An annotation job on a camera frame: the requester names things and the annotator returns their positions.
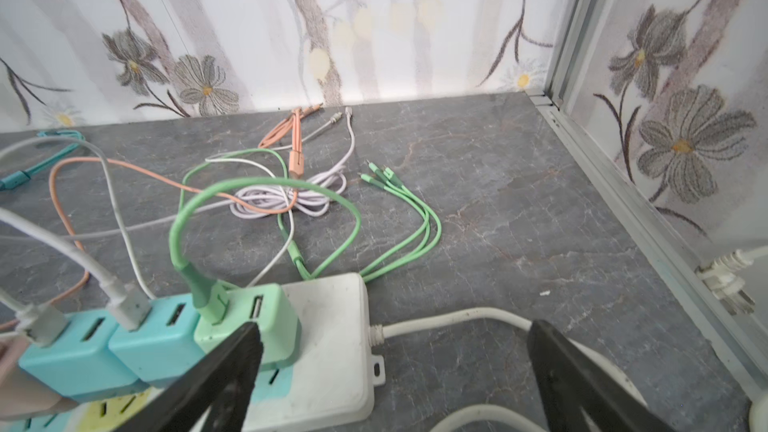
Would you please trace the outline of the dark green charger plug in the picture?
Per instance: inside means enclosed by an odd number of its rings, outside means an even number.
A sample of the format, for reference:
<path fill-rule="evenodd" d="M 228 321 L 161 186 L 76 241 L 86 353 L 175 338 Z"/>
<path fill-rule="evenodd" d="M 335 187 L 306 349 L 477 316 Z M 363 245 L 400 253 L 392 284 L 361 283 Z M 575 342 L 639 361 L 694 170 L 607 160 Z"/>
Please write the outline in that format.
<path fill-rule="evenodd" d="M 298 359 L 302 325 L 280 285 L 231 290 L 228 298 L 221 322 L 210 324 L 201 318 L 194 331 L 194 341 L 204 352 L 211 352 L 242 324 L 254 322 L 263 344 L 261 370 L 287 367 Z"/>

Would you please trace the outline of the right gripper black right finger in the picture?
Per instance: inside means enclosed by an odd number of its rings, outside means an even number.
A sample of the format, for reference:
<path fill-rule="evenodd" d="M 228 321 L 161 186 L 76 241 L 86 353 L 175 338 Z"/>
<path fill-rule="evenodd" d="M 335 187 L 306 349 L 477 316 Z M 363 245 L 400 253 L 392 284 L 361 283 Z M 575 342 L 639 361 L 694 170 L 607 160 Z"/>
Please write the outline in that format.
<path fill-rule="evenodd" d="M 527 349 L 551 431 L 670 431 L 623 372 L 564 336 L 532 322 Z"/>

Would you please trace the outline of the teal charger plug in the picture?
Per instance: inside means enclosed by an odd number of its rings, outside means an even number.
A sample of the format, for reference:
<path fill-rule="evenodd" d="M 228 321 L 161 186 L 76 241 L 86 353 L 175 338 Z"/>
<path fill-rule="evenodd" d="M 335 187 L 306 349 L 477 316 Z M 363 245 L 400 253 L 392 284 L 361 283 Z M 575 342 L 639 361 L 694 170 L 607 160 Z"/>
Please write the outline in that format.
<path fill-rule="evenodd" d="M 199 320 L 191 294 L 159 298 L 138 329 L 119 327 L 108 347 L 143 382 L 166 388 L 205 356 L 194 339 Z"/>
<path fill-rule="evenodd" d="M 138 393 L 148 385 L 108 347 L 119 329 L 104 309 L 72 313 L 48 347 L 31 345 L 19 359 L 25 372 L 59 395 L 79 403 Z"/>

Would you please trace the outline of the white six-outlet colourful power strip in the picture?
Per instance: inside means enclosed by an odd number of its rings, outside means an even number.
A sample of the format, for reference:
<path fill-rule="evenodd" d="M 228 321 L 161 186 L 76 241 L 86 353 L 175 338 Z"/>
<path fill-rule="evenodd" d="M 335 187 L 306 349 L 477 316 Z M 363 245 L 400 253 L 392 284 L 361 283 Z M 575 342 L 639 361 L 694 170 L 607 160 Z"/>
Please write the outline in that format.
<path fill-rule="evenodd" d="M 370 345 L 366 287 L 343 274 L 282 286 L 302 326 L 292 365 L 260 371 L 242 431 L 312 431 L 365 420 L 374 408 L 374 387 L 386 382 L 383 357 Z M 143 325 L 192 332 L 198 314 L 189 300 L 160 299 Z M 163 390 L 82 403 L 67 411 L 12 422 L 1 431 L 112 431 L 142 411 Z"/>

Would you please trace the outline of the pink charger plug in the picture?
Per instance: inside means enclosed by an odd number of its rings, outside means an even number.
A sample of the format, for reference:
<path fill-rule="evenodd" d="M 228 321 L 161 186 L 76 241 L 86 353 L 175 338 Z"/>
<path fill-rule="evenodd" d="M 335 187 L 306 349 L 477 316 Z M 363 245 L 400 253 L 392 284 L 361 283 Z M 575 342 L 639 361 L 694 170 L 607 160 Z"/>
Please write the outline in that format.
<path fill-rule="evenodd" d="M 18 361 L 29 343 L 11 335 L 1 336 L 1 420 L 14 421 L 66 412 L 78 403 L 55 392 L 23 370 Z"/>

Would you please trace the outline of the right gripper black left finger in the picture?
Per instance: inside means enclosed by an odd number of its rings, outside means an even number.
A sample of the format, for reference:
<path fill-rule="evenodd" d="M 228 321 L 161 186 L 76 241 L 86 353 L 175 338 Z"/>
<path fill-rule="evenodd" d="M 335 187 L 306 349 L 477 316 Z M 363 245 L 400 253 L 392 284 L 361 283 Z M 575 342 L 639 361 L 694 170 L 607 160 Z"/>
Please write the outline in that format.
<path fill-rule="evenodd" d="M 240 431 L 264 346 L 255 322 L 246 322 L 175 381 L 120 431 Z"/>

